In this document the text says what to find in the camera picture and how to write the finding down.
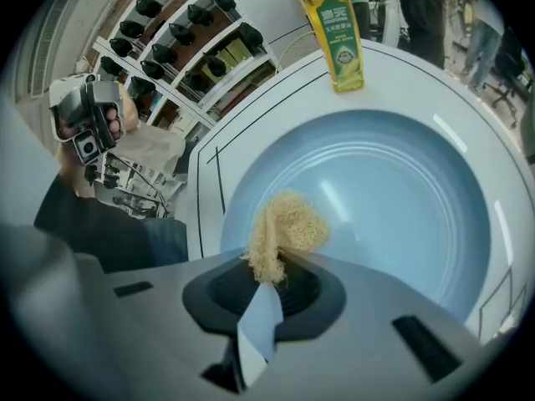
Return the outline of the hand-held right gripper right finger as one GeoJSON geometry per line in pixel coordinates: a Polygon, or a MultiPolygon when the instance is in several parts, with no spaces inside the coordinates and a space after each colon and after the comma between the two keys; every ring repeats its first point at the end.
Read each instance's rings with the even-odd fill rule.
{"type": "Polygon", "coordinates": [[[346,303],[320,337],[280,343],[252,401],[476,401],[470,388],[499,357],[447,310],[399,279],[318,254],[283,257],[335,275],[346,303]]]}

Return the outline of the big blue plate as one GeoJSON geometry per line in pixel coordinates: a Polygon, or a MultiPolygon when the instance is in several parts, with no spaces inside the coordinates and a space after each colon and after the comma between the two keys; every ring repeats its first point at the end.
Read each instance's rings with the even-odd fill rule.
{"type": "Polygon", "coordinates": [[[310,120],[269,145],[227,204],[221,249],[247,244],[259,209],[300,194],[328,223],[320,253],[389,273],[465,321],[490,256],[482,190],[433,129],[383,111],[310,120]]]}

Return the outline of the yellow oil bottle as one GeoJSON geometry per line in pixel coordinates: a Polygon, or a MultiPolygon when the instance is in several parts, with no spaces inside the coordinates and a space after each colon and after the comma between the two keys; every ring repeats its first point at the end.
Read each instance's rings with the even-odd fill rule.
{"type": "Polygon", "coordinates": [[[324,52],[334,91],[364,87],[359,27],[350,0],[301,0],[318,44],[324,52]]]}

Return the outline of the group of black bags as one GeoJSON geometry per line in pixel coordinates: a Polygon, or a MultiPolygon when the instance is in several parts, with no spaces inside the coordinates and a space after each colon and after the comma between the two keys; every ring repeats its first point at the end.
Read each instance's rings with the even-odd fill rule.
{"type": "Polygon", "coordinates": [[[129,83],[139,75],[196,104],[273,69],[262,34],[236,0],[133,0],[96,43],[101,74],[129,83]]]}

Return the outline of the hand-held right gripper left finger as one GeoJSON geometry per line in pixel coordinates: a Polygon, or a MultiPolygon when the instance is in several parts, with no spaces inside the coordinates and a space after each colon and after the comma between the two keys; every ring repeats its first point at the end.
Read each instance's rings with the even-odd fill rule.
{"type": "Polygon", "coordinates": [[[240,254],[110,274],[95,257],[74,255],[91,352],[84,394],[97,401],[262,401],[257,388],[233,392],[211,380],[217,370],[237,375],[239,360],[230,356],[237,345],[203,330],[182,301],[194,277],[237,263],[240,254]]]}

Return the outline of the black tripod stands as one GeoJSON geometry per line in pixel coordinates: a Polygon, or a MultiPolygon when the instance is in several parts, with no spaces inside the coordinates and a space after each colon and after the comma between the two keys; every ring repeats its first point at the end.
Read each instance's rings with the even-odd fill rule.
{"type": "Polygon", "coordinates": [[[176,196],[185,184],[111,153],[87,165],[84,178],[97,199],[138,219],[172,217],[176,196]]]}

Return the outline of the person's black shirt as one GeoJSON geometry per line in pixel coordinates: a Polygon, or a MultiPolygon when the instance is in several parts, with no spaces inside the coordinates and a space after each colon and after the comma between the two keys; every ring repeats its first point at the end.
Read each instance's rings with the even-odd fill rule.
{"type": "Polygon", "coordinates": [[[83,198],[57,175],[34,226],[58,237],[76,253],[96,257],[106,273],[154,265],[150,238],[142,222],[95,198],[83,198]]]}

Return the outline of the person's left hand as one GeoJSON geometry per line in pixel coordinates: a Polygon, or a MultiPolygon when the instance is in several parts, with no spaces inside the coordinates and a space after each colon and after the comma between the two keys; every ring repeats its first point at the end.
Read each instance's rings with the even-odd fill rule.
{"type": "Polygon", "coordinates": [[[108,129],[115,141],[118,141],[122,134],[120,130],[125,132],[134,131],[139,124],[139,115],[133,99],[127,94],[122,98],[122,114],[123,122],[120,124],[117,110],[109,108],[106,113],[108,120],[108,129]]]}

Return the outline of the person's left forearm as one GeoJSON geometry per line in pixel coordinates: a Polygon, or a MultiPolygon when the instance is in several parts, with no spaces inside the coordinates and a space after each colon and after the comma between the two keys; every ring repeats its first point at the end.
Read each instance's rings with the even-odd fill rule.
{"type": "Polygon", "coordinates": [[[71,145],[60,143],[56,152],[60,174],[79,197],[92,197],[93,190],[84,178],[84,167],[71,145]]]}

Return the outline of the yellow sponge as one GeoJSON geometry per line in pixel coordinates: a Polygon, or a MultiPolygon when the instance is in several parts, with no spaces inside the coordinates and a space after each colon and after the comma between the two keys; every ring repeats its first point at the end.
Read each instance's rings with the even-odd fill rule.
{"type": "Polygon", "coordinates": [[[273,196],[256,214],[242,259],[254,280],[272,286],[287,278],[278,257],[282,248],[315,251],[330,237],[330,228],[308,200],[293,190],[273,196]]]}

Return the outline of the black office chair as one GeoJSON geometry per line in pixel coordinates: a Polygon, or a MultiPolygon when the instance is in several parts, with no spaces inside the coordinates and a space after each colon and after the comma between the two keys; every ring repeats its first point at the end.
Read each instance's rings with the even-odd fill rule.
{"type": "Polygon", "coordinates": [[[494,60],[491,73],[498,79],[498,86],[495,87],[488,82],[483,84],[483,88],[490,88],[498,94],[498,98],[492,102],[495,108],[497,103],[503,101],[507,104],[513,116],[517,109],[511,98],[519,95],[521,98],[527,94],[527,90],[522,84],[520,76],[524,72],[525,64],[522,60],[522,47],[514,32],[506,27],[502,36],[502,42],[494,60]]]}

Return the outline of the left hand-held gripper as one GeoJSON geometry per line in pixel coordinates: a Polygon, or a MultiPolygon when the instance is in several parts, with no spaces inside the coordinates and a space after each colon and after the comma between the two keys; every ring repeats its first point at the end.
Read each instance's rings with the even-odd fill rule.
{"type": "Polygon", "coordinates": [[[61,143],[74,142],[83,166],[113,149],[124,136],[120,87],[95,75],[70,75],[54,80],[49,87],[49,108],[53,137],[61,143]],[[115,111],[119,130],[110,130],[108,110],[115,111]]]}

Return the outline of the person's blue jeans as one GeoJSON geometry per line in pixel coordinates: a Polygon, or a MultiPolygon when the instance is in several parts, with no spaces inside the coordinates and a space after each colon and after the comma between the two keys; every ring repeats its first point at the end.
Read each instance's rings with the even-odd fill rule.
{"type": "Polygon", "coordinates": [[[172,218],[150,218],[141,222],[149,237],[154,266],[188,261],[185,223],[172,218]]]}

